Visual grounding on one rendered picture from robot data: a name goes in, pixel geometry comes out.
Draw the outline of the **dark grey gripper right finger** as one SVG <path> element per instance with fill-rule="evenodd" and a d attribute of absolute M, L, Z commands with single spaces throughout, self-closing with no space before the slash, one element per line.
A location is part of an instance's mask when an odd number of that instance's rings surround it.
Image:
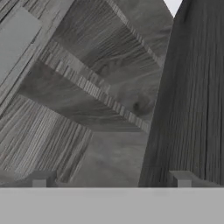
<path fill-rule="evenodd" d="M 221 187 L 214 182 L 198 178 L 190 171 L 169 171 L 169 187 Z"/>

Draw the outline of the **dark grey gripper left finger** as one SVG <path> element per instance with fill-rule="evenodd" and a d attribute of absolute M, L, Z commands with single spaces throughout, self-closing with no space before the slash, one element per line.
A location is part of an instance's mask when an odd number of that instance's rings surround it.
<path fill-rule="evenodd" d="M 0 184 L 0 187 L 55 187 L 56 171 L 34 171 L 25 178 Z"/>

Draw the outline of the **dark grey wooden cabinet panel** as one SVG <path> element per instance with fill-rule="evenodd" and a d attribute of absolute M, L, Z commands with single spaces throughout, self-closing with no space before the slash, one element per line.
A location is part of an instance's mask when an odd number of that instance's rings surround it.
<path fill-rule="evenodd" d="M 170 171 L 224 186 L 224 0 L 183 0 L 173 19 L 138 185 Z"/>

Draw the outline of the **grey wooden open shelf unit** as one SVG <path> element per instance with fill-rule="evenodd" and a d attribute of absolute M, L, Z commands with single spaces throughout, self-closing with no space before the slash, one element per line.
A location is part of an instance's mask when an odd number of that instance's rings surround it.
<path fill-rule="evenodd" d="M 135 187 L 172 28 L 165 0 L 74 0 L 19 93 L 89 131 L 74 186 Z"/>

